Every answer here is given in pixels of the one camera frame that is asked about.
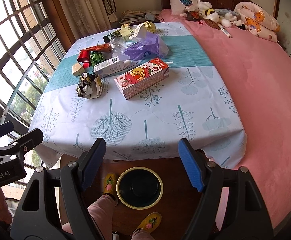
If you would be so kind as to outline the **person left hand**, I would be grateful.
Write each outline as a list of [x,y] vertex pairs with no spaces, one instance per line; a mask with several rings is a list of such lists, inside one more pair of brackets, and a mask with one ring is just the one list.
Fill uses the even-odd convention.
[[13,218],[8,209],[7,202],[5,201],[4,193],[0,188],[0,222],[5,222],[6,224],[10,225],[12,221]]

